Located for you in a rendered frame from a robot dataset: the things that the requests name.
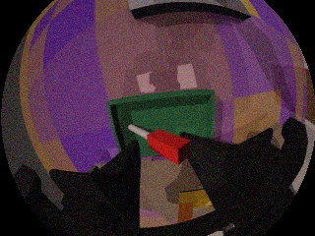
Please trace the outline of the green tray rim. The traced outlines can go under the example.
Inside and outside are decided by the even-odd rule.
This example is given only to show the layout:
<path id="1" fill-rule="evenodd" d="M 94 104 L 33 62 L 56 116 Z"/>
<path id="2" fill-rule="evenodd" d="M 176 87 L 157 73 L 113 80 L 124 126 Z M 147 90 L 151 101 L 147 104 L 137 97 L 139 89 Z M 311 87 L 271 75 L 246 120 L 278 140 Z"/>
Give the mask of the green tray rim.
<path id="1" fill-rule="evenodd" d="M 161 91 L 160 93 L 127 95 L 127 97 L 111 99 L 106 102 L 107 110 L 109 110 L 109 119 L 111 129 L 113 129 L 115 141 L 117 142 L 119 152 L 126 148 L 125 138 L 123 138 L 121 123 L 117 114 L 115 103 L 146 101 L 146 99 L 180 97 L 180 95 L 206 95 L 208 101 L 208 125 L 206 125 L 206 139 L 214 140 L 214 119 L 216 119 L 216 91 L 212 89 L 192 89 L 192 90 L 171 90 Z M 141 147 L 141 156 L 160 156 L 149 147 Z"/>

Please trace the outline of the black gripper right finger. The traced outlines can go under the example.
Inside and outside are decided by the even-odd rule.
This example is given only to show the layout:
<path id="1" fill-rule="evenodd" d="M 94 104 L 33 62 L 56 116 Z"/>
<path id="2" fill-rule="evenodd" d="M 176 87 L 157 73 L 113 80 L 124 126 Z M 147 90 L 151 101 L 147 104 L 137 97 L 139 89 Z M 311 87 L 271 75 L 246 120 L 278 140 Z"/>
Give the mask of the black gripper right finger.
<path id="1" fill-rule="evenodd" d="M 196 137 L 184 131 L 178 133 L 178 137 L 190 141 L 190 165 L 201 181 L 202 188 L 208 193 L 210 202 L 218 209 L 229 204 L 227 198 L 235 188 L 245 162 L 251 154 L 272 141 L 273 129 L 269 127 L 239 145 L 213 141 L 200 135 Z"/>

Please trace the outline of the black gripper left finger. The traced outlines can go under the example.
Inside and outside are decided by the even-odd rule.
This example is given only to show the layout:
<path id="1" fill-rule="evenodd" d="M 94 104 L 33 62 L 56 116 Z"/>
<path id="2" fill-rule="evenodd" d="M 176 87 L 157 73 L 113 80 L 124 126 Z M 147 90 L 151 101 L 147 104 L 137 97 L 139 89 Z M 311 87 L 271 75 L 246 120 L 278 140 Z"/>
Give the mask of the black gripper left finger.
<path id="1" fill-rule="evenodd" d="M 141 147 L 138 141 L 130 142 L 94 173 L 63 169 L 51 169 L 48 173 L 64 194 L 102 201 L 115 215 L 130 224 L 130 228 L 141 228 Z"/>

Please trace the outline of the green tray floor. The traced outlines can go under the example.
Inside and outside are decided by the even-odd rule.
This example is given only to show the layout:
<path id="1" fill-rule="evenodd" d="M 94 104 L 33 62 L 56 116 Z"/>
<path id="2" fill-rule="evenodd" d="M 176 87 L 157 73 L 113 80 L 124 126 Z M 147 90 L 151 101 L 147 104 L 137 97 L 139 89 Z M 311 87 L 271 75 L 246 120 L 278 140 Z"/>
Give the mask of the green tray floor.
<path id="1" fill-rule="evenodd" d="M 139 147 L 149 146 L 145 138 L 129 130 L 131 123 L 150 133 L 161 129 L 174 135 L 184 131 L 206 137 L 208 101 L 205 94 L 115 103 L 115 107 L 126 147 L 133 141 L 138 141 Z"/>

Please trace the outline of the red-headed metal pin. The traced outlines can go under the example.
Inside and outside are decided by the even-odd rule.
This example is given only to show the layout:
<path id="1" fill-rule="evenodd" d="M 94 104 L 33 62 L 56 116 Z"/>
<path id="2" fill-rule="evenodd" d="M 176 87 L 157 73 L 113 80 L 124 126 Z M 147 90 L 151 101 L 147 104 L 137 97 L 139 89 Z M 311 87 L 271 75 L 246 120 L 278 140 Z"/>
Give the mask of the red-headed metal pin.
<path id="1" fill-rule="evenodd" d="M 134 123 L 129 125 L 129 130 L 134 131 L 139 137 L 145 138 L 149 142 L 149 148 L 168 158 L 169 161 L 180 162 L 190 156 L 190 141 L 180 138 L 178 135 L 167 133 L 165 130 L 157 129 L 152 133 L 141 127 L 135 126 Z"/>

